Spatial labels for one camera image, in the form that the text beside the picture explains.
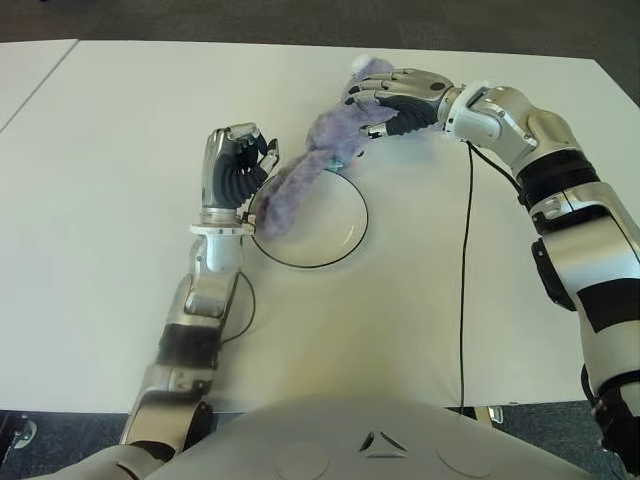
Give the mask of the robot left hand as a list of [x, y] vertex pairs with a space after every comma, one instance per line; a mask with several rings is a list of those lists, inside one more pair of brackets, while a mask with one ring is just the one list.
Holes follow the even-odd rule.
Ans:
[[254, 123], [214, 130], [208, 137], [201, 177], [201, 220], [228, 223], [279, 164], [277, 139], [266, 140]]

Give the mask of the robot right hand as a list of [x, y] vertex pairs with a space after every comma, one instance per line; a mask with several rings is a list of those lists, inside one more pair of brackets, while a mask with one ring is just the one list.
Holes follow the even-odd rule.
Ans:
[[424, 70], [404, 68], [373, 73], [356, 82], [346, 94], [347, 106], [377, 106], [395, 115], [363, 127], [371, 139], [399, 136], [438, 122], [438, 112], [456, 87], [446, 77]]

